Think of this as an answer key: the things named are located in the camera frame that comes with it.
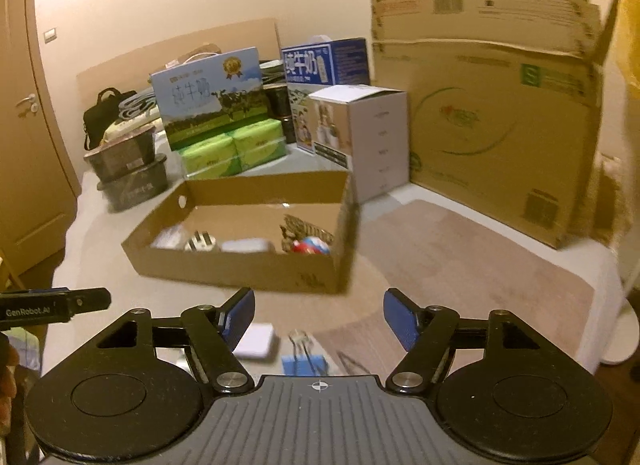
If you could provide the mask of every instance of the gray ribbed plate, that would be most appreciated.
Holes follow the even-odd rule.
[[[265,377],[216,401],[202,423],[145,465],[488,465],[454,442],[417,398],[373,377]],[[50,457],[47,465],[65,462]]]

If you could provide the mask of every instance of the metal bolt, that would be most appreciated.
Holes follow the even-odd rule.
[[[422,384],[422,377],[418,373],[412,371],[403,371],[396,373],[391,381],[398,387],[418,387]]]
[[[237,371],[228,371],[226,373],[218,375],[216,382],[222,387],[233,389],[235,387],[241,387],[242,385],[245,385],[248,380],[249,379],[243,373],[238,373]]]

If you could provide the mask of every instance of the green square label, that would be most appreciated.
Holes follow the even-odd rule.
[[[520,67],[520,83],[527,86],[540,87],[540,67],[533,64],[523,64]]]

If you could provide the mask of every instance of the door handle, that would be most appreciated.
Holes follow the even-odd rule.
[[[35,93],[29,93],[24,99],[20,99],[18,101],[18,103],[15,105],[16,107],[26,103],[26,102],[30,102],[32,104],[35,104],[36,102],[36,94]]]

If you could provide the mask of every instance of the door frame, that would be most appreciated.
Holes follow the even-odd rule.
[[[36,26],[35,0],[25,0],[24,3],[31,68],[33,70],[33,77],[36,81],[36,90],[40,97],[40,106],[42,107],[42,113],[47,124],[47,129],[49,130],[49,136],[51,137],[53,147],[58,155],[60,166],[62,166],[71,191],[73,191],[77,198],[80,196],[82,188],[78,181],[78,177],[76,176],[74,166],[71,164],[71,159],[66,152],[65,143],[62,139],[62,134],[60,134],[56,115],[53,111],[53,104],[51,103],[51,97],[49,96],[49,89],[47,89],[47,80],[45,78],[44,67],[42,65],[42,57],[40,57],[40,43],[38,42],[38,29]]]

